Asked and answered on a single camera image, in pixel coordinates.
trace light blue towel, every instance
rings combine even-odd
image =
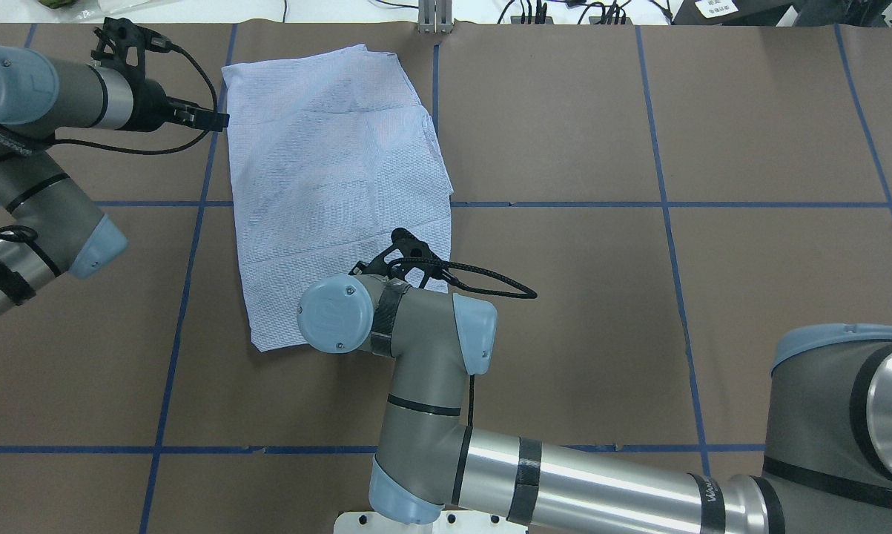
[[[300,295],[372,260],[396,227],[449,258],[452,184],[395,54],[361,44],[222,72],[238,261],[260,351],[303,344]]]

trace blue tape line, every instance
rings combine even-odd
[[[235,40],[238,36],[238,24],[231,25],[231,34],[228,37],[228,55],[225,57],[225,65],[231,65],[231,57],[235,52]],[[225,99],[228,98],[228,86],[222,83],[219,95],[219,109],[225,107]],[[205,202],[208,199],[208,186],[211,184],[212,165],[215,161],[215,148],[218,146],[218,132],[212,133],[211,146],[208,149],[208,161],[205,162],[205,178],[202,179],[202,193],[199,195],[199,210],[195,216],[195,230],[192,232],[192,246],[188,252],[188,266],[185,267],[185,282],[182,284],[182,301],[179,303],[179,315],[175,322],[175,337],[172,339],[172,354],[168,359],[168,373],[165,376],[165,391],[162,396],[162,408],[159,412],[159,425],[155,434],[155,446],[161,447],[165,438],[165,422],[168,419],[168,407],[172,399],[172,386],[175,383],[175,369],[179,362],[179,349],[182,345],[182,324],[185,323],[185,312],[188,310],[188,297],[191,293],[192,269],[195,266],[195,256],[198,253],[199,238],[202,236],[202,221],[205,219]],[[161,452],[157,450],[152,454],[150,467],[150,479],[146,486],[146,499],[143,501],[142,517],[139,520],[139,534],[146,534],[148,518],[152,510],[152,497],[155,493],[156,477],[159,474],[159,457]]]
[[[562,200],[562,202],[496,202],[496,200],[453,200],[449,203],[453,208],[660,208],[662,202],[648,200]],[[97,200],[97,206],[103,207],[172,207],[189,208],[205,206],[206,208],[230,208],[231,200]],[[877,209],[889,208],[887,202],[703,202],[703,200],[670,200],[670,208],[775,208],[775,209]]]
[[[439,133],[439,43],[432,47],[432,127]]]
[[[33,34],[36,33],[36,24],[31,24],[30,31],[27,33],[27,39],[24,40],[24,47],[29,48],[33,43]]]
[[[877,179],[880,179],[880,187],[884,190],[884,197],[887,199],[887,207],[891,210],[892,217],[892,195],[891,187],[887,183],[887,176],[884,175],[884,168],[880,165],[880,156],[877,155],[877,148],[873,144],[873,136],[870,134],[870,128],[867,125],[867,118],[864,117],[860,98],[858,97],[858,88],[855,88],[855,80],[851,76],[851,67],[848,64],[848,54],[845,51],[845,40],[842,38],[842,27],[835,24],[835,38],[838,40],[838,51],[842,57],[842,67],[845,68],[845,78],[848,80],[848,88],[851,89],[851,99],[855,102],[855,111],[858,111],[858,119],[862,124],[864,131],[864,139],[867,141],[867,148],[870,150],[870,158],[873,159],[873,166],[877,171]]]
[[[152,454],[152,446],[0,445],[0,454]]]
[[[677,445],[568,445],[581,452],[761,452],[764,444],[677,444]],[[239,455],[275,454],[284,456],[375,454],[375,445],[341,446],[87,446],[87,445],[0,445],[0,454],[152,454],[171,455]]]
[[[693,345],[690,342],[690,324],[686,317],[686,303],[683,301],[683,284],[680,281],[679,263],[676,260],[676,243],[673,241],[673,224],[670,222],[670,204],[667,200],[667,187],[663,178],[663,162],[660,159],[660,145],[656,138],[656,120],[653,118],[653,101],[650,98],[650,78],[647,75],[647,60],[643,50],[643,34],[639,26],[636,32],[636,48],[640,57],[640,76],[643,79],[643,96],[647,103],[647,119],[650,122],[650,142],[653,144],[653,162],[656,165],[656,182],[660,187],[660,202],[663,207],[663,226],[667,232],[667,245],[670,247],[670,267],[673,268],[673,286],[676,290],[676,308],[683,326],[683,338],[686,341],[686,359],[690,367],[690,393],[693,396],[693,414],[696,417],[696,438],[699,440],[700,459],[703,462],[703,473],[710,474],[710,454],[706,450],[706,430],[703,426],[703,409],[699,402],[699,386],[696,383],[696,365],[693,362]]]
[[[146,498],[143,500],[143,513],[139,519],[139,534],[146,534],[148,530],[148,518],[150,518],[150,511],[152,510],[152,497],[155,495],[155,479],[159,474],[159,459],[160,455],[158,452],[152,455],[150,476],[148,476],[148,482],[146,483]]]

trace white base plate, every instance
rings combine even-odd
[[[498,520],[492,523],[493,517]],[[402,524],[376,512],[347,512],[334,522],[334,534],[527,534],[528,528],[490,514],[455,510],[443,511],[430,524]]]

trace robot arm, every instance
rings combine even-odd
[[[314,348],[396,360],[370,486],[385,517],[426,524],[455,504],[585,533],[892,533],[892,328],[789,335],[764,472],[716,482],[460,425],[496,320],[487,302],[382,274],[327,278],[301,298]]]
[[[127,246],[109,217],[45,152],[62,142],[100,146],[57,141],[57,128],[148,132],[174,122],[202,131],[181,148],[126,150],[152,154],[187,148],[228,125],[228,115],[215,111],[211,81],[188,52],[127,19],[107,19],[96,35],[92,65],[0,47],[0,205],[16,220],[0,229],[0,315],[66,271],[89,277]],[[146,79],[147,50],[189,58],[211,89],[212,109],[168,97],[158,82]]]

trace black tape band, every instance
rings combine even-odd
[[[30,247],[33,253],[40,258],[40,260],[43,260],[43,263],[47,265],[47,268],[50,269],[54,277],[59,277],[60,274],[63,274],[63,271],[60,271],[60,268],[53,262],[53,258],[48,256],[48,254],[40,248],[40,245],[36,244],[36,241],[25,241],[25,243]]]
[[[11,202],[8,202],[4,209],[7,210],[8,213],[13,213],[14,210],[18,209],[18,207],[21,206],[22,203],[27,202],[30,197],[36,195],[40,191],[43,191],[44,189],[52,185],[55,185],[55,183],[57,182],[63,182],[64,179],[70,179],[70,177],[67,176],[67,173],[61,172],[60,174],[42,180],[41,182],[36,183],[36,185],[31,187],[30,189],[16,196],[14,200],[11,200]]]
[[[765,518],[768,523],[768,534],[785,534],[785,514],[782,513],[782,501],[775,493],[772,484],[762,477],[752,477],[761,491],[761,499],[765,503]]]
[[[404,398],[398,398],[392,393],[387,395],[387,402],[394,406],[400,406],[400,408],[411,409],[413,412],[425,412],[431,413],[432,415],[458,417],[459,413],[462,412],[461,408],[446,408],[445,406],[433,406],[431,403],[414,402]]]
[[[769,456],[765,456],[761,470],[763,470],[763,473],[777,476],[788,480],[788,482],[811,487],[812,490],[825,491],[825,493],[838,495],[859,503],[872,504],[875,507],[892,510],[892,489],[890,487],[875,486],[875,484],[867,484],[829,475],[821,471],[805,469],[805,467],[793,466]]]
[[[0,258],[0,290],[14,302],[15,306],[21,306],[29,298],[35,297],[36,291],[33,290],[27,280],[21,276],[21,273],[11,271],[4,261]]]
[[[103,106],[99,109],[99,115],[96,116],[96,121],[93,121],[92,125],[87,126],[87,128],[93,128],[93,126],[98,125],[100,121],[103,120],[103,117],[106,117],[106,110],[110,107],[110,89],[106,88],[106,82],[103,81],[103,77],[100,76],[95,68],[90,67],[90,65],[87,65],[87,68],[92,70],[93,74],[96,74],[96,78],[99,80],[99,86],[103,89]]]
[[[377,310],[374,311],[374,325],[370,328],[370,348],[377,356],[392,357],[392,327],[396,322],[399,302],[406,291],[409,291],[409,284],[395,278],[383,287]]]
[[[693,473],[690,476],[696,480],[699,498],[703,503],[699,534],[726,534],[726,501],[723,500],[723,490],[716,480]]]
[[[877,349],[872,355],[864,361],[862,368],[858,371],[858,376],[851,387],[851,432],[858,443],[858,449],[862,452],[864,459],[873,467],[881,476],[892,482],[892,472],[877,456],[877,450],[873,447],[870,439],[870,430],[867,426],[867,395],[870,391],[870,382],[877,373],[877,369],[884,363],[887,356],[892,354],[892,343],[880,349]]]
[[[515,492],[508,508],[508,521],[531,524],[538,501],[541,482],[541,442],[518,438],[518,472],[515,473]]]
[[[472,442],[472,427],[466,426],[466,432],[462,435],[462,449],[459,450],[459,464],[455,470],[455,483],[452,485],[452,503],[459,506],[459,497],[462,495],[462,479],[466,476],[466,462],[469,460],[469,444]]]

